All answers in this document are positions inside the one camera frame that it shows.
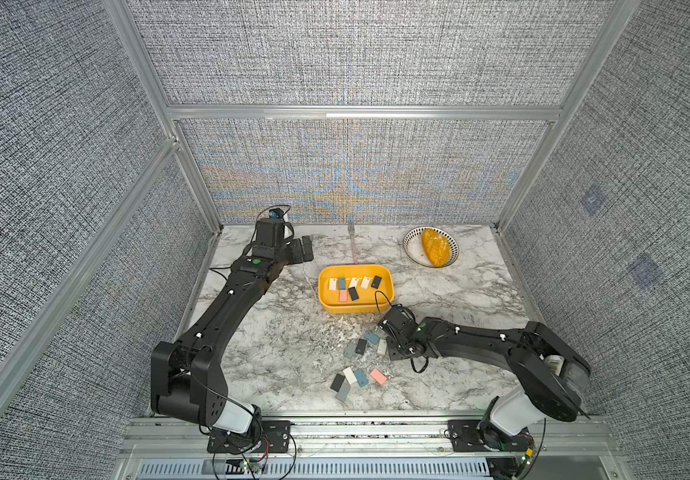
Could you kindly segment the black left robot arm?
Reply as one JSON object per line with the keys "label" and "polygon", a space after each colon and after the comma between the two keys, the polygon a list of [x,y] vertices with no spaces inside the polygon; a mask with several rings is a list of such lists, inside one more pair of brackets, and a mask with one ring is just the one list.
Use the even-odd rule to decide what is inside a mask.
{"label": "black left robot arm", "polygon": [[222,359],[245,316],[283,269],[313,259],[308,236],[278,247],[254,247],[236,259],[222,290],[196,323],[176,341],[162,341],[154,348],[153,412],[233,435],[257,435],[260,409],[229,397]]}

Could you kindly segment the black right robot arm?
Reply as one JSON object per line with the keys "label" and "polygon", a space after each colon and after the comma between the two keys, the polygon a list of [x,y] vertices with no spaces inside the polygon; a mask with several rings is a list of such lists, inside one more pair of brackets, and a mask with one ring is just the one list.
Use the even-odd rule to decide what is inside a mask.
{"label": "black right robot arm", "polygon": [[573,422],[591,376],[590,364],[549,327],[530,321],[518,329],[485,329],[436,317],[418,322],[402,308],[379,322],[392,360],[462,358],[513,373],[519,386],[495,398],[479,425],[499,441],[547,418]]}

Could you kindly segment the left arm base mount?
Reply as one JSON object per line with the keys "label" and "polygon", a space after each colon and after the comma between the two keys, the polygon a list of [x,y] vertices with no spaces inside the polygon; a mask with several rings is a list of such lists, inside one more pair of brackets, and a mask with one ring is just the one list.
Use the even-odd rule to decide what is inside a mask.
{"label": "left arm base mount", "polygon": [[207,452],[232,455],[287,453],[291,441],[290,421],[262,420],[260,426],[253,423],[247,433],[236,433],[212,428]]}

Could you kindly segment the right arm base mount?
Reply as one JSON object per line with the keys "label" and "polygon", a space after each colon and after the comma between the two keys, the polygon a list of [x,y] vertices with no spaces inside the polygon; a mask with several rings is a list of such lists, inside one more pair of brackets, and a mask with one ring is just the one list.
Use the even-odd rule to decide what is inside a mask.
{"label": "right arm base mount", "polygon": [[450,420],[446,432],[455,452],[527,453],[535,448],[527,428],[509,435],[486,419]]}

